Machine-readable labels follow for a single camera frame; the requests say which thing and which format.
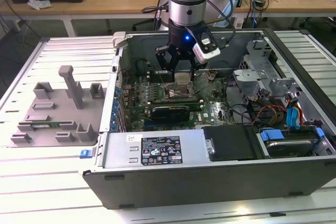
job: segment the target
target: table leg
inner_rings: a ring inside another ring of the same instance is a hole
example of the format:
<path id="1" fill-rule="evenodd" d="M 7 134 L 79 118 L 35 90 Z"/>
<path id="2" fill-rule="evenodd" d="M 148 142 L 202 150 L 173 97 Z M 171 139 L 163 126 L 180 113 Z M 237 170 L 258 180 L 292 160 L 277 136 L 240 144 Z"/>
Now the table leg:
<path id="1" fill-rule="evenodd" d="M 21 31 L 21 28 L 19 27 L 16 20 L 7 20 L 6 24 L 9 25 L 9 27 L 15 32 L 19 33 Z"/>
<path id="2" fill-rule="evenodd" d="M 73 20 L 71 20 L 70 18 L 64 18 L 63 19 L 63 23 L 64 23 L 64 26 L 65 26 L 65 29 L 68 33 L 68 36 L 69 37 L 77 37 L 77 33 L 74 29 L 74 25 L 73 25 Z"/>
<path id="3" fill-rule="evenodd" d="M 106 27 L 107 27 L 107 32 L 109 35 L 112 34 L 112 27 L 111 27 L 111 21 L 110 19 L 105 19 Z"/>
<path id="4" fill-rule="evenodd" d="M 294 29 L 295 26 L 296 26 L 296 23 L 298 22 L 299 18 L 296 17 L 296 18 L 293 18 L 293 21 L 292 23 L 290 24 L 290 26 L 288 27 L 289 29 Z"/>

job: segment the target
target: warning symbols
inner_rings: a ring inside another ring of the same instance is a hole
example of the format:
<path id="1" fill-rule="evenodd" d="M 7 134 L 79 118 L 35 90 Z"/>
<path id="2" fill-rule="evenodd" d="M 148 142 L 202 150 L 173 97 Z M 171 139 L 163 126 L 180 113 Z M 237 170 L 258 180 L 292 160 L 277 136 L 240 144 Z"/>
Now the warning symbols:
<path id="1" fill-rule="evenodd" d="M 150 156 L 150 155 L 151 155 L 151 152 L 150 152 L 149 149 L 144 149 L 144 150 L 142 150 L 142 155 L 143 155 L 143 156 Z"/>
<path id="2" fill-rule="evenodd" d="M 142 165 L 183 163 L 179 136 L 142 138 L 141 150 Z"/>

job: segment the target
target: wooden desk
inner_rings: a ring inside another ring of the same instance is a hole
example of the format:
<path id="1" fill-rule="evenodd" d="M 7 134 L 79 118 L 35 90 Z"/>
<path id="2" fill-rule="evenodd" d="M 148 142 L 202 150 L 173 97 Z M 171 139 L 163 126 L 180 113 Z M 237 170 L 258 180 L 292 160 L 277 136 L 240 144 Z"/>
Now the wooden desk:
<path id="1" fill-rule="evenodd" d="M 13 4 L 13 9 L 23 19 L 57 19 L 64 22 L 69 36 L 76 36 L 72 25 L 75 19 L 118 19 L 118 18 L 151 18 L 152 14 L 143 14 L 141 9 L 155 6 L 158 0 L 84 0 L 82 3 L 52 3 L 52 7 L 34 10 L 27 4 Z M 241 24 L 249 10 L 248 1 L 243 1 L 240 8 L 235 9 L 236 24 Z M 6 20 L 18 18 L 8 8 L 4 0 L 0 0 L 0 13 Z M 336 2 L 330 0 L 270 0 L 269 7 L 263 17 L 326 17 L 336 16 Z"/>
<path id="2" fill-rule="evenodd" d="M 9 0 L 15 12 L 25 20 L 62 20 L 68 36 L 76 36 L 72 21 L 75 19 L 109 19 L 152 18 L 153 14 L 143 14 L 141 10 L 147 6 L 156 6 L 158 0 L 84 0 L 81 3 L 52 3 L 51 8 L 35 10 L 27 4 L 14 4 Z M 0 0 L 0 14 L 5 20 L 17 20 L 7 6 Z"/>

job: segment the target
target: red wire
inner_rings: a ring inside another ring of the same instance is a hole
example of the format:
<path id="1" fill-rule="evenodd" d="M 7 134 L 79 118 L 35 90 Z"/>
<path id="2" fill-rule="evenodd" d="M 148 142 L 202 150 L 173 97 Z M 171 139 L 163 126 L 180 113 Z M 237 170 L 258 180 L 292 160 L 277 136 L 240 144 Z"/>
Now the red wire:
<path id="1" fill-rule="evenodd" d="M 265 108 L 267 108 L 267 107 L 277 107 L 277 108 L 281 108 L 283 111 L 287 112 L 287 110 L 286 110 L 284 107 L 282 107 L 282 106 L 279 106 L 279 105 L 266 105 L 266 106 L 262 107 L 261 110 L 258 112 L 258 114 L 257 114 L 257 118 L 260 116 L 261 112 L 262 112 Z"/>

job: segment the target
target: metal bracket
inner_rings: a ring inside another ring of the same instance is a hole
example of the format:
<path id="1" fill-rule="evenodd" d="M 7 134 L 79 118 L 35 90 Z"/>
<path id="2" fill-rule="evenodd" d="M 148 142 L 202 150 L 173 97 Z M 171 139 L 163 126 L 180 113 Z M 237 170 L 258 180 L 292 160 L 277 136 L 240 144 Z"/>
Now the metal bracket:
<path id="1" fill-rule="evenodd" d="M 274 97 L 283 97 L 286 93 L 294 90 L 296 82 L 293 78 L 272 79 L 269 87 Z"/>

